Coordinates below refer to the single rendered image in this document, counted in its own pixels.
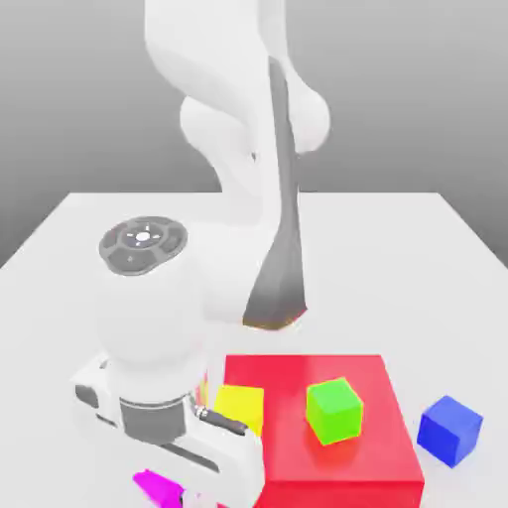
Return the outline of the large red box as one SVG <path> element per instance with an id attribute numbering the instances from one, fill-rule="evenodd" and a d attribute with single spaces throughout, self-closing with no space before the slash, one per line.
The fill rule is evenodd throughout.
<path id="1" fill-rule="evenodd" d="M 364 404 L 356 439 L 321 445 L 307 388 L 345 378 Z M 420 508 L 425 479 L 379 355 L 230 355 L 228 385 L 264 391 L 265 486 L 254 508 Z"/>

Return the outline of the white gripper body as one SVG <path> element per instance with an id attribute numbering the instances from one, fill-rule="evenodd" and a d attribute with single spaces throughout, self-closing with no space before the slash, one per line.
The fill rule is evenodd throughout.
<path id="1" fill-rule="evenodd" d="M 227 508 L 254 508 L 265 484 L 262 443 L 249 430 L 239 436 L 194 418 L 185 435 L 158 446 L 96 420 L 95 436 L 114 465 L 148 468 Z"/>

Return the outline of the small green cube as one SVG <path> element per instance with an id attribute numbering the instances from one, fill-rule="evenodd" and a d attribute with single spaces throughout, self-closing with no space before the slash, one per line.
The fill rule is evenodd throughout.
<path id="1" fill-rule="evenodd" d="M 306 420 L 321 445 L 361 435 L 364 403 L 345 377 L 307 387 Z"/>

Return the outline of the small magenta cube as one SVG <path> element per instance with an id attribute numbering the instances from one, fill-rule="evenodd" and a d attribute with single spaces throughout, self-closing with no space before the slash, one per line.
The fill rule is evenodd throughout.
<path id="1" fill-rule="evenodd" d="M 149 469 L 134 474 L 134 482 L 157 508 L 183 508 L 184 489 Z"/>

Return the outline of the small yellow cube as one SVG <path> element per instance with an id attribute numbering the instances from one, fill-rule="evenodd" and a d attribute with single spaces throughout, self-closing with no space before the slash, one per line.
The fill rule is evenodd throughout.
<path id="1" fill-rule="evenodd" d="M 258 387 L 221 385 L 213 410 L 231 420 L 243 422 L 258 437 L 264 423 L 264 390 Z"/>

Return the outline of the small blue cube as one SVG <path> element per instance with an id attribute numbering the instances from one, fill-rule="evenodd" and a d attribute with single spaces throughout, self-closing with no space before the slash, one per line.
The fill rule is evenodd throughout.
<path id="1" fill-rule="evenodd" d="M 417 444 L 450 468 L 476 447 L 483 417 L 445 395 L 421 415 Z"/>

